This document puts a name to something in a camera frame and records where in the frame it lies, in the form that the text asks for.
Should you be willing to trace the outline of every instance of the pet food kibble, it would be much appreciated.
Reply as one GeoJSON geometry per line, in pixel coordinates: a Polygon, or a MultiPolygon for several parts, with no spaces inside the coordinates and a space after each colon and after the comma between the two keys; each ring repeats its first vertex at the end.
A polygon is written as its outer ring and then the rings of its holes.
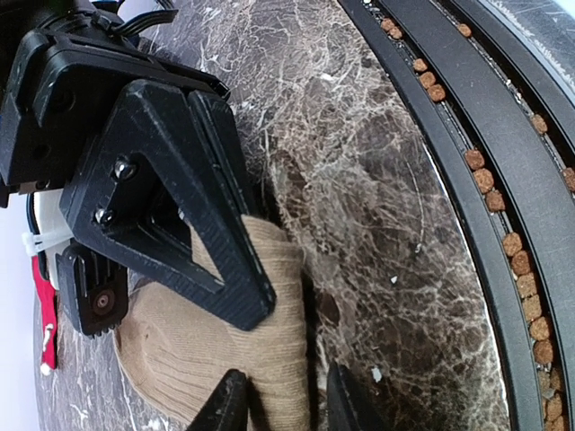
{"type": "Polygon", "coordinates": [[[547,403],[547,420],[554,421],[563,413],[563,401],[559,392],[547,403]]]}
{"type": "Polygon", "coordinates": [[[525,274],[517,280],[517,290],[519,291],[521,299],[528,298],[537,293],[537,283],[535,282],[533,272],[525,274]]]}
{"type": "Polygon", "coordinates": [[[435,75],[433,75],[431,72],[426,72],[425,74],[420,76],[420,82],[421,85],[423,85],[423,88],[427,90],[428,88],[431,87],[431,85],[435,84],[436,82],[435,75]]]}
{"type": "Polygon", "coordinates": [[[505,211],[505,200],[503,200],[503,195],[497,190],[490,191],[485,195],[485,204],[487,204],[487,208],[492,213],[505,211]]]}
{"type": "Polygon", "coordinates": [[[563,169],[563,178],[565,179],[569,190],[575,193],[575,171],[573,168],[563,169]]]}
{"type": "Polygon", "coordinates": [[[418,58],[413,62],[413,70],[421,74],[428,70],[428,65],[422,58],[418,58]]]}
{"type": "Polygon", "coordinates": [[[440,84],[435,84],[428,88],[428,94],[431,100],[433,100],[435,103],[444,101],[447,97],[446,91],[440,84]]]}
{"type": "Polygon", "coordinates": [[[533,117],[531,117],[531,122],[533,123],[533,127],[535,130],[537,130],[539,135],[544,135],[547,133],[547,123],[545,123],[545,120],[539,114],[535,114],[533,117]]]}
{"type": "Polygon", "coordinates": [[[539,300],[539,295],[533,295],[523,301],[523,312],[525,313],[525,319],[527,321],[534,321],[538,317],[541,317],[541,301],[539,300]]]}
{"type": "Polygon", "coordinates": [[[466,38],[471,38],[471,29],[467,24],[459,24],[457,29],[461,34],[463,34],[466,38]]]}
{"type": "Polygon", "coordinates": [[[545,365],[553,362],[553,345],[551,341],[548,339],[537,341],[533,346],[533,354],[538,364],[545,365]]]}
{"type": "Polygon", "coordinates": [[[403,32],[397,27],[393,27],[391,30],[389,30],[389,35],[395,40],[399,40],[403,37],[403,32]]]}
{"type": "Polygon", "coordinates": [[[389,18],[384,18],[384,20],[381,23],[381,28],[384,29],[384,31],[389,31],[391,29],[394,29],[395,28],[395,22],[393,22],[389,18]]]}
{"type": "Polygon", "coordinates": [[[563,391],[563,374],[557,367],[551,370],[551,387],[556,391],[563,391]]]}
{"type": "Polygon", "coordinates": [[[465,161],[472,171],[477,171],[485,166],[485,159],[479,150],[467,150],[465,152],[465,161]]]}
{"type": "Polygon", "coordinates": [[[549,391],[549,388],[551,387],[549,373],[543,370],[537,371],[537,378],[539,379],[539,388],[541,389],[541,392],[549,391]]]}
{"type": "Polygon", "coordinates": [[[513,256],[513,259],[511,260],[511,268],[518,276],[524,276],[525,274],[530,273],[531,258],[529,257],[529,254],[525,250],[522,250],[513,256]]]}
{"type": "Polygon", "coordinates": [[[495,185],[495,180],[493,179],[493,175],[487,169],[480,169],[473,173],[475,177],[475,182],[477,183],[477,187],[479,187],[479,191],[484,195],[495,185]]]}
{"type": "Polygon", "coordinates": [[[569,422],[566,416],[558,417],[551,427],[551,431],[569,431],[569,422]]]}
{"type": "Polygon", "coordinates": [[[503,238],[503,250],[508,257],[512,258],[523,249],[523,242],[518,233],[512,232],[505,235],[503,238]]]}
{"type": "Polygon", "coordinates": [[[531,323],[531,326],[529,327],[529,334],[531,334],[533,339],[542,341],[551,337],[552,327],[553,325],[551,324],[551,320],[548,317],[540,317],[531,323]]]}

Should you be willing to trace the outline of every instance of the red tag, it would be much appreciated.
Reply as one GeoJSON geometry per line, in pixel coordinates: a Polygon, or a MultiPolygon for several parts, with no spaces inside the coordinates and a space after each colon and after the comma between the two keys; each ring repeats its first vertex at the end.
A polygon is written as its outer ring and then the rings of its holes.
{"type": "Polygon", "coordinates": [[[55,370],[57,366],[58,314],[56,309],[56,289],[49,281],[42,278],[38,256],[32,258],[32,272],[42,309],[42,328],[44,333],[40,370],[43,374],[49,374],[50,370],[55,370]]]}

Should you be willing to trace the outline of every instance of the marble surface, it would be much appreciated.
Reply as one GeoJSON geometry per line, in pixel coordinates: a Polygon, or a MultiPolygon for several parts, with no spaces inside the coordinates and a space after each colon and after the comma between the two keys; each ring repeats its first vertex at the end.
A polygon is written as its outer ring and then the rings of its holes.
{"type": "MultiPolygon", "coordinates": [[[[149,49],[233,89],[250,172],[272,185],[305,250],[319,429],[334,359],[397,430],[509,429],[454,210],[419,130],[337,2],[178,6],[173,26],[147,35],[149,49]]],[[[61,369],[38,375],[43,430],[182,429],[132,391],[110,336],[81,339],[63,319],[58,346],[61,369]]]]}

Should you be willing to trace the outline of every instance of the black circular track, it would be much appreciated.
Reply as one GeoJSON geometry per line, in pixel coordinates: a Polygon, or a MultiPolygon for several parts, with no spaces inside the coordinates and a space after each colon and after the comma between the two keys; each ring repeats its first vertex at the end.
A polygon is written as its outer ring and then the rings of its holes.
{"type": "Polygon", "coordinates": [[[544,56],[481,0],[340,0],[420,126],[456,208],[482,281],[506,380],[511,428],[544,429],[533,340],[501,245],[517,232],[554,329],[569,429],[575,430],[575,95],[544,56]],[[401,38],[382,30],[389,19],[401,38]],[[473,36],[457,25],[464,23],[473,36]],[[422,58],[446,92],[434,102],[412,67],[422,58]],[[542,133],[530,120],[544,119],[542,133]],[[479,149],[508,202],[491,214],[464,153],[479,149]]]}

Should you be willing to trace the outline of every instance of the cable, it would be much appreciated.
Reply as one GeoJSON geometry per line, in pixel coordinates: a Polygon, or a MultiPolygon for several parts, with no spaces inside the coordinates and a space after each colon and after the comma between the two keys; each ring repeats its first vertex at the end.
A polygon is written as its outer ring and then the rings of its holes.
{"type": "MultiPolygon", "coordinates": [[[[34,194],[31,193],[26,198],[26,219],[28,220],[28,228],[30,232],[38,235],[40,234],[40,229],[38,227],[38,222],[36,221],[36,216],[34,214],[34,194]]],[[[41,251],[38,253],[38,263],[40,267],[40,273],[42,278],[49,281],[49,273],[48,273],[48,259],[46,257],[46,253],[41,251]]]]}
{"type": "Polygon", "coordinates": [[[175,8],[172,0],[156,0],[156,2],[163,7],[162,11],[141,13],[128,22],[111,27],[111,32],[117,36],[129,38],[155,25],[173,22],[178,14],[178,10],[175,8]]]}

